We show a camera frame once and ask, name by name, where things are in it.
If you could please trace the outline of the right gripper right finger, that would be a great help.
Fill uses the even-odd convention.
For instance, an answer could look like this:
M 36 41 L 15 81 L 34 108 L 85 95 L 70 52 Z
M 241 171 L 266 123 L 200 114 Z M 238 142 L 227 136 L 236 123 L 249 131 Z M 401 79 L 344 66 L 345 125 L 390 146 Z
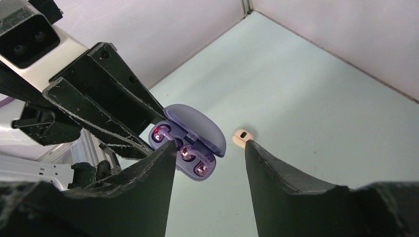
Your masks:
M 416 237 L 419 184 L 332 184 L 276 158 L 256 141 L 245 162 L 261 237 Z

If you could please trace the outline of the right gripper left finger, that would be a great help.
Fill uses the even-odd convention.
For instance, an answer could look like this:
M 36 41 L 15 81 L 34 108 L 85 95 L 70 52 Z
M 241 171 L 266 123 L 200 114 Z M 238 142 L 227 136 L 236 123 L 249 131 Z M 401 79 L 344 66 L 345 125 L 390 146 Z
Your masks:
M 174 142 L 121 172 L 67 191 L 53 184 L 2 182 L 3 237 L 163 237 L 176 162 Z

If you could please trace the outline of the beige earbud charging case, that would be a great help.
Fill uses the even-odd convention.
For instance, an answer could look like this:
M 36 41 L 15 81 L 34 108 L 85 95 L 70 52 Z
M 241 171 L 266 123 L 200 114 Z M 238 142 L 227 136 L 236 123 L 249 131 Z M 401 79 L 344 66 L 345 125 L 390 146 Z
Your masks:
M 248 140 L 252 140 L 254 138 L 253 134 L 245 129 L 238 129 L 232 135 L 232 141 L 241 148 L 245 148 L 246 143 Z

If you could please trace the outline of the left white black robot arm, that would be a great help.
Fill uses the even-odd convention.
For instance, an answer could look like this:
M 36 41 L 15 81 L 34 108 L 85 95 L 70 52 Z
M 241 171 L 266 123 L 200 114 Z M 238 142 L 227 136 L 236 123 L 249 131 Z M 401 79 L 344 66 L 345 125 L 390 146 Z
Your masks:
M 141 160 L 141 133 L 163 107 L 109 43 L 100 42 L 36 89 L 0 66 L 0 178 L 85 187 Z

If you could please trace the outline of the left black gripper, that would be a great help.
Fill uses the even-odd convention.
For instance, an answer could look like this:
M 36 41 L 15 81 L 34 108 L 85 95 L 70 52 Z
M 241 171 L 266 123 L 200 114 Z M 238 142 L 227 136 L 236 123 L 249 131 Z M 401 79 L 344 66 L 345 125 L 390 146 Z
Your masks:
M 163 107 L 111 43 L 98 42 L 49 82 L 41 93 L 0 64 L 1 94 L 25 103 L 12 129 L 47 146 L 78 140 L 83 127 L 122 158 L 154 151 L 138 135 L 167 119 Z

